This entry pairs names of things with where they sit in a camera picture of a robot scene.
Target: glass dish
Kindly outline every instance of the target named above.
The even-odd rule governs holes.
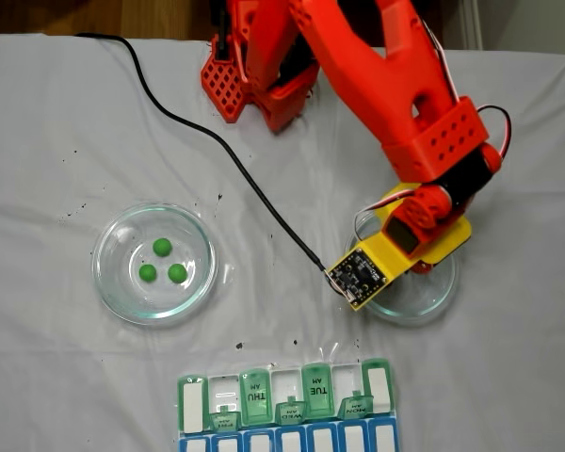
[[[165,237],[172,245],[166,257],[153,251]],[[152,282],[143,281],[142,265],[156,268]],[[186,280],[168,277],[173,264],[186,268]],[[98,238],[92,252],[96,289],[114,314],[140,325],[169,324],[194,311],[216,280],[218,259],[205,225],[182,207],[143,203],[115,218]]]

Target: pill organizer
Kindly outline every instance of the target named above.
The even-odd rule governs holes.
[[[178,380],[180,452],[399,452],[387,360]]]

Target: black cable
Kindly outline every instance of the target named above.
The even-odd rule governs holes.
[[[509,151],[510,139],[512,138],[512,120],[510,119],[510,114],[507,112],[507,110],[498,105],[482,105],[477,109],[477,113],[480,113],[483,110],[487,110],[489,108],[492,110],[500,111],[505,116],[507,127],[504,143],[502,149],[500,150],[500,156],[504,159],[507,156],[507,152]]]
[[[238,168],[238,170],[241,171],[241,174],[243,174],[243,176],[245,177],[245,179],[247,180],[247,182],[249,183],[255,194],[266,206],[266,209],[270,212],[270,214],[272,214],[272,217],[274,217],[278,221],[278,223],[281,225],[284,231],[287,234],[289,234],[289,236],[295,241],[295,243],[299,245],[301,250],[303,250],[303,252],[318,267],[320,271],[326,270],[326,268],[322,265],[322,262],[320,262],[318,256],[316,256],[315,253],[312,250],[310,250],[310,248],[303,242],[303,240],[299,238],[296,232],[293,231],[293,229],[291,229],[291,227],[287,224],[287,222],[283,219],[283,217],[281,217],[281,214],[279,214],[278,211],[274,208],[274,206],[270,203],[270,201],[268,200],[262,189],[255,183],[255,181],[253,180],[247,169],[243,166],[241,161],[238,159],[238,157],[233,151],[233,148],[230,147],[230,145],[224,140],[224,138],[222,138],[213,130],[208,129],[207,127],[203,127],[202,125],[199,125],[195,122],[185,120],[184,118],[174,115],[169,110],[167,110],[164,106],[159,104],[159,101],[157,101],[157,99],[153,96],[153,93],[149,89],[149,86],[147,85],[147,82],[144,79],[144,75],[142,74],[142,69],[140,69],[140,62],[138,61],[138,57],[136,51],[134,50],[134,47],[132,47],[132,45],[126,39],[122,38],[121,36],[104,35],[102,33],[78,33],[75,36],[79,38],[93,38],[96,40],[115,40],[125,45],[125,47],[130,52],[132,59],[134,60],[134,66],[136,67],[136,72],[138,74],[138,79],[140,80],[140,84],[142,85],[144,92],[147,94],[147,96],[149,96],[149,99],[151,99],[151,102],[153,102],[153,105],[156,106],[157,109],[161,113],[166,115],[168,118],[180,122],[181,124],[190,127],[191,129],[195,129],[203,134],[206,134],[207,136],[217,141],[221,145],[221,147],[224,148],[224,150],[228,153],[230,158],[233,159],[233,162]]]

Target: wire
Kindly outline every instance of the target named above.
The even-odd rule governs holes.
[[[279,214],[278,211],[276,210],[276,208],[274,208],[274,206],[270,203],[270,201],[268,200],[268,198],[266,197],[266,195],[264,194],[262,189],[255,183],[255,181],[253,180],[253,178],[251,177],[251,175],[249,174],[247,169],[243,166],[241,161],[238,159],[238,157],[236,156],[236,154],[233,151],[233,148],[230,147],[230,145],[224,140],[224,138],[222,138],[220,135],[218,135],[213,130],[208,129],[207,127],[203,127],[202,125],[199,125],[196,122],[186,120],[184,118],[181,118],[181,117],[171,113],[164,106],[162,106],[159,103],[159,101],[157,101],[157,99],[154,97],[153,93],[149,89],[149,86],[147,85],[146,80],[144,79],[144,75],[142,73],[142,69],[140,68],[140,62],[138,61],[136,51],[134,50],[134,47],[132,47],[132,44],[130,44],[130,42],[128,42],[126,39],[122,38],[121,36],[104,35],[102,33],[78,33],[75,36],[77,36],[79,38],[92,38],[92,39],[96,39],[96,40],[114,40],[114,41],[122,43],[127,48],[128,52],[130,52],[130,55],[132,56],[132,59],[134,60],[134,66],[136,67],[136,72],[138,74],[138,79],[140,80],[140,85],[142,85],[144,92],[149,97],[149,99],[151,100],[153,105],[156,106],[157,109],[161,113],[166,115],[168,118],[170,118],[174,121],[180,122],[182,125],[190,127],[191,129],[195,129],[198,132],[201,132],[202,134],[206,134],[208,137],[211,137],[215,141],[217,141],[221,145],[221,147],[224,148],[226,153],[228,153],[230,158],[233,159],[233,162],[236,165],[236,167],[238,168],[238,170],[241,172],[243,177],[245,177],[245,179],[247,180],[250,187],[253,189],[253,191],[258,196],[260,201],[264,204],[266,209],[270,212],[272,217],[274,217],[278,221],[278,223],[281,225],[281,227],[284,229],[284,231],[287,234],[289,234],[289,236],[293,239],[293,241],[295,243],[298,244],[298,246],[301,248],[301,250],[318,267],[318,269],[320,271],[325,272],[325,275],[327,275],[326,268],[324,267],[324,265],[322,264],[322,262],[320,261],[318,256],[312,250],[310,250],[310,248],[303,242],[303,240],[301,240],[301,238],[296,234],[296,232],[287,224],[287,222],[284,220],[284,218],[281,217],[281,214]]]
[[[505,115],[505,138],[502,141],[502,146],[500,147],[500,156],[504,160],[505,157],[507,156],[507,152],[509,151],[510,139],[512,138],[512,121],[510,120],[510,114],[502,106],[491,105],[491,104],[485,104],[479,106],[477,108],[477,113],[480,113],[483,110],[487,110],[487,109],[497,110],[500,111],[503,115]]]
[[[437,40],[437,38],[429,28],[427,23],[423,19],[421,19],[421,22],[423,23],[423,26],[425,27],[425,30],[429,34],[429,38],[431,39],[431,42],[433,43],[433,46],[437,51],[438,58],[440,59],[440,62],[442,63],[442,68],[444,69],[445,80],[450,88],[450,91],[452,92],[452,96],[454,97],[454,102],[457,103],[459,101],[459,94],[456,91],[456,86],[454,85],[454,80],[452,79],[452,73],[450,72],[450,68],[448,67],[447,60],[445,59],[444,48]]]
[[[414,190],[412,189],[401,190],[389,195],[386,198],[383,198],[380,201],[367,205],[364,209],[357,212],[356,215],[354,216],[354,235],[356,236],[356,239],[359,242],[362,240],[360,234],[358,234],[358,217],[360,216],[360,214],[363,214],[364,212],[370,212],[371,210],[380,209],[381,207],[385,207],[386,205],[391,204],[392,202],[396,202],[404,198],[408,198],[409,196],[414,196]]]

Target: red robotic arm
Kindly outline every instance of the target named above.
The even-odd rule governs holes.
[[[420,184],[382,229],[413,258],[457,221],[502,157],[471,100],[456,95],[410,0],[377,4],[385,56],[354,34],[335,0],[227,0],[231,33],[213,39],[202,86],[226,121],[254,103],[277,132],[303,108],[322,66],[400,181]]]

